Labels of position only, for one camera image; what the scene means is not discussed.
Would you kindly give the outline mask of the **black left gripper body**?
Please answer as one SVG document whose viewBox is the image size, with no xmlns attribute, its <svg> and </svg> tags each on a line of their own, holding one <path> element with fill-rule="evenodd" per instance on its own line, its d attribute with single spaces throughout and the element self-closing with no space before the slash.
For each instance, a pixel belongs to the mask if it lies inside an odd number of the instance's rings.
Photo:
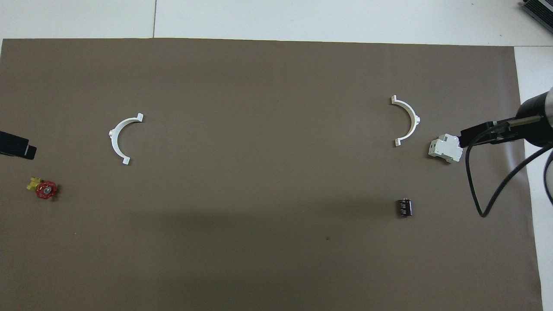
<svg viewBox="0 0 553 311">
<path fill-rule="evenodd" d="M 10 157 L 25 157 L 29 140 L 10 133 L 0 132 L 0 153 Z"/>
</svg>

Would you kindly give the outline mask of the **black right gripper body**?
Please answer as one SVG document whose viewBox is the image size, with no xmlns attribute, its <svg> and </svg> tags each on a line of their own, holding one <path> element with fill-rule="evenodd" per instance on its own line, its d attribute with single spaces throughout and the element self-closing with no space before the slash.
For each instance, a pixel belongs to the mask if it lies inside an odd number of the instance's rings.
<svg viewBox="0 0 553 311">
<path fill-rule="evenodd" d="M 503 119 L 499 121 L 484 122 L 478 125 L 480 129 L 477 131 L 477 134 L 480 134 L 481 132 L 484 132 L 485 130 L 492 128 L 493 126 L 497 126 L 498 124 L 503 124 L 514 120 L 515 118 L 512 117 L 512 118 Z M 505 125 L 501 128 L 490 131 L 482 138 L 480 138 L 478 142 L 475 143 L 475 145 L 479 146 L 482 144 L 502 144 L 502 143 L 512 142 L 514 140 L 521 140 L 521 139 L 522 139 L 522 135 L 517 130 L 510 129 L 509 126 Z"/>
</svg>

